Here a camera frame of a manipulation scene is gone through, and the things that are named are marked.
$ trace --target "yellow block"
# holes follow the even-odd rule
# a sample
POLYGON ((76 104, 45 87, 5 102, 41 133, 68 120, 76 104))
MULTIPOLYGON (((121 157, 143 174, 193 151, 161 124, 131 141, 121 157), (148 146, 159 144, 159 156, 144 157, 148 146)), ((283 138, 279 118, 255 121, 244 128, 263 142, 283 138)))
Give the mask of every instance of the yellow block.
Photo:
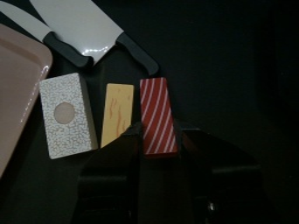
POLYGON ((100 148, 117 139, 131 125, 133 92, 133 85, 106 84, 100 148))

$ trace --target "red striped block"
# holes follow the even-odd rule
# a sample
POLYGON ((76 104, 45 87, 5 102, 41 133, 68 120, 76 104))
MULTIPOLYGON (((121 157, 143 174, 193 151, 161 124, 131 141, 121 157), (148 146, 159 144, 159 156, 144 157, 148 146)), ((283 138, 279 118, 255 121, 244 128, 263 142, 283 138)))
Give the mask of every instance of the red striped block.
POLYGON ((177 153, 173 118, 165 78, 140 80, 144 155, 169 157, 177 153))

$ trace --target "white stripe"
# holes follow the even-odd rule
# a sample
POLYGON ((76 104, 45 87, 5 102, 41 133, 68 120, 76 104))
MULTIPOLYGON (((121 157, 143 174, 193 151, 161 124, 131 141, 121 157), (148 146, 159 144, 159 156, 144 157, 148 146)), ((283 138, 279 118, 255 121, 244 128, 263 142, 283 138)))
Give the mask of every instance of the white stripe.
POLYGON ((168 136, 168 139, 167 139, 167 144, 164 146, 164 150, 168 148, 169 141, 172 139, 172 136, 173 136, 173 126, 171 127, 169 136, 168 136))
POLYGON ((153 113, 152 113, 151 121, 148 123, 147 130, 144 132, 144 138, 147 136, 148 130, 151 129, 152 122, 153 122, 153 119, 155 119, 155 113, 156 113, 156 109, 157 109, 157 106, 159 106, 159 101, 160 101, 160 98, 161 98, 161 90, 163 90, 163 82, 160 82, 159 95, 157 95, 157 99, 156 99, 156 103, 155 103, 155 107, 153 107, 153 113))
MULTIPOLYGON (((153 147, 153 143, 155 143, 155 138, 156 138, 156 135, 157 135, 157 130, 160 129, 160 126, 161 126, 161 122, 163 122, 163 117, 164 117, 164 108, 165 108, 165 102, 167 102, 167 91, 164 91, 164 98, 163 98, 163 111, 161 111, 161 114, 160 114, 160 118, 159 118, 159 122, 157 122, 157 126, 156 126, 156 131, 153 133, 153 138, 152 138, 152 142, 149 144, 149 147, 148 147, 148 150, 152 149, 153 147)), ((160 141, 161 142, 161 138, 164 137, 164 127, 165 125, 163 126, 163 134, 160 135, 160 141)))
POLYGON ((160 148, 160 145, 161 145, 161 141, 163 141, 163 139, 164 139, 164 132, 165 132, 167 124, 168 124, 168 122, 169 122, 171 115, 172 115, 172 112, 171 112, 171 110, 168 109, 168 114, 167 114, 167 118, 165 118, 165 122, 164 122, 164 126, 163 126, 163 134, 160 135, 160 139, 159 139, 159 143, 157 143, 157 145, 156 145, 155 152, 157 152, 157 150, 159 150, 159 148, 160 148))
POLYGON ((173 144, 175 144, 175 137, 172 138, 172 144, 171 144, 168 152, 172 152, 173 144))
POLYGON ((145 113, 147 113, 147 110, 148 110, 149 101, 152 99, 153 89, 155 89, 155 80, 153 80, 153 85, 152 85, 152 88, 151 88, 151 93, 149 93, 148 101, 147 101, 145 108, 144 108, 144 113, 143 113, 141 121, 145 119, 145 113))
POLYGON ((143 98, 141 98, 141 104, 143 104, 144 99, 145 99, 147 84, 148 84, 148 80, 141 80, 141 86, 144 85, 144 94, 143 94, 143 98))

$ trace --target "circle on block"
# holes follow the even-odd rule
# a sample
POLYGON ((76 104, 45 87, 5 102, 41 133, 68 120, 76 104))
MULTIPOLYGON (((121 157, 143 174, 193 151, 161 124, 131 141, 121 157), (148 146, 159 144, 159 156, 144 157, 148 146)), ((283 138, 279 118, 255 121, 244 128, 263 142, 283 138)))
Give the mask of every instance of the circle on block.
POLYGON ((69 123, 74 117, 73 106, 66 102, 62 102, 61 104, 58 104, 53 110, 53 117, 57 123, 60 124, 69 123))

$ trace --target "wooden block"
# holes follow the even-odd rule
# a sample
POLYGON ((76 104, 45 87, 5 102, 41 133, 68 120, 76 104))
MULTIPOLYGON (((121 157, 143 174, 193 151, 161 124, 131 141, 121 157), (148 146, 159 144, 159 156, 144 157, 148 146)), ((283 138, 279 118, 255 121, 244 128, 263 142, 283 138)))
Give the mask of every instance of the wooden block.
POLYGON ((171 157, 177 153, 173 118, 165 78, 140 80, 144 155, 171 157))
POLYGON ((133 92, 133 85, 106 84, 100 148, 117 139, 131 125, 133 92))

